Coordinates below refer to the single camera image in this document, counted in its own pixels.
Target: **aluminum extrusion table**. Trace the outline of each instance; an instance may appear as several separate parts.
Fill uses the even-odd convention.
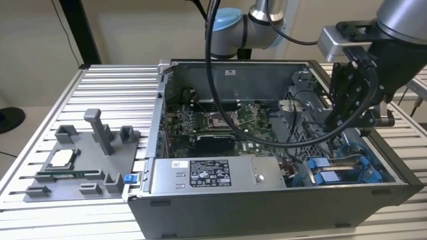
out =
[[[331,74],[332,65],[323,64]],[[56,143],[55,130],[72,124],[79,131],[91,126],[87,108],[103,111],[103,123],[112,129],[132,125],[142,132],[134,171],[144,168],[147,136],[158,89],[156,65],[94,65],[80,70],[23,149],[2,182],[0,239],[131,240],[144,235],[122,199],[26,203],[24,190]],[[397,154],[427,185],[427,132],[397,104],[389,108],[395,126],[378,128]],[[326,229],[227,239],[427,239],[427,187],[401,206],[382,208],[356,228]]]

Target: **warning sticker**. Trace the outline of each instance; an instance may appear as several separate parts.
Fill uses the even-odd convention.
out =
[[[190,161],[190,185],[196,187],[228,187],[232,185],[228,160]]]

